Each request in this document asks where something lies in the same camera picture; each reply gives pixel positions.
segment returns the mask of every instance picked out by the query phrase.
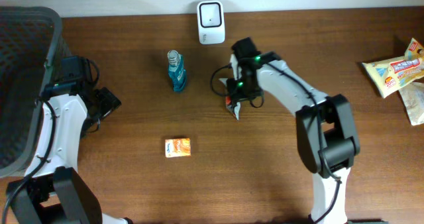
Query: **brown wooden surface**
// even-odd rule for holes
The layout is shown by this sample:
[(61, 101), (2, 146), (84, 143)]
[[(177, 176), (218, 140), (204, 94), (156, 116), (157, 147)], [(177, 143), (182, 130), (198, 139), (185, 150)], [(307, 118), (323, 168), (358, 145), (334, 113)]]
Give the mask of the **brown wooden surface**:
[[(71, 51), (95, 60), (99, 85), (122, 101), (79, 145), (79, 174), (103, 212), (135, 223), (307, 217), (312, 180), (297, 154), (294, 118), (266, 94), (261, 109), (243, 104), (237, 122), (209, 89), (231, 45), (251, 36), (312, 86), (350, 100), (361, 153), (347, 184), (349, 219), (424, 222), (424, 125), (409, 124), (398, 93), (382, 99), (359, 64), (401, 56), (412, 37), (424, 42), (424, 8), (227, 13), (226, 41), (209, 46), (198, 41), (196, 15), (63, 22)], [(185, 59), (181, 94), (168, 77), (171, 49)], [(190, 138), (192, 157), (165, 158), (168, 137)], [(1, 194), (11, 180), (0, 181)]]

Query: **gray tray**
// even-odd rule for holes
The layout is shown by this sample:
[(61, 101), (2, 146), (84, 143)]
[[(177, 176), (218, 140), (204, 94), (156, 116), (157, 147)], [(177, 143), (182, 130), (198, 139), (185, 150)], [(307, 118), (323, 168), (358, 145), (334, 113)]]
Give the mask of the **gray tray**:
[(71, 56), (59, 15), (46, 7), (0, 7), (0, 177), (29, 165), (42, 123), (35, 103)]

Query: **white snack package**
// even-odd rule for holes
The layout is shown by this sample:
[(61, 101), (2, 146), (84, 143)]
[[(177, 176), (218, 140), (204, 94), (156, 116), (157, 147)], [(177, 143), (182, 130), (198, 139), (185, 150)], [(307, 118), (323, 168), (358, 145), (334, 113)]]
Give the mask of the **white snack package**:
[(399, 90), (412, 125), (424, 123), (424, 84), (412, 82)]

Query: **wooden table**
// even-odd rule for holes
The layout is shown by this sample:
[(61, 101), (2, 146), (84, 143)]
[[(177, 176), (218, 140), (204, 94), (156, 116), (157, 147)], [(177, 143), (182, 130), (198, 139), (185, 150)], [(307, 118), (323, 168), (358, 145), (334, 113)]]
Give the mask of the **wooden table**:
[[(103, 212), (135, 223), (307, 217), (312, 179), (297, 153), (294, 118), (266, 94), (263, 108), (243, 104), (236, 121), (209, 89), (231, 46), (251, 36), (312, 86), (350, 100), (361, 153), (347, 184), (349, 219), (424, 221), (424, 125), (409, 124), (398, 93), (382, 99), (360, 65), (401, 56), (412, 37), (424, 41), (424, 8), (227, 13), (226, 41), (208, 46), (198, 41), (196, 15), (63, 22), (71, 51), (95, 60), (99, 85), (122, 101), (79, 145), (79, 174)], [(185, 59), (181, 94), (168, 77), (171, 49)], [(165, 158), (168, 137), (189, 137), (192, 157)], [(0, 193), (14, 179), (2, 179)]]

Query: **plastic bottle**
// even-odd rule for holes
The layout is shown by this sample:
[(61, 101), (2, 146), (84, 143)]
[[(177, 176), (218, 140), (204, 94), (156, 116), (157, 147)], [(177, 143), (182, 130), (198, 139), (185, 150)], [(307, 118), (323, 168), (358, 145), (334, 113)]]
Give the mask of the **plastic bottle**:
[(168, 74), (172, 79), (174, 91), (181, 92), (186, 86), (187, 75), (184, 69), (184, 58), (177, 51), (171, 50), (168, 52)]

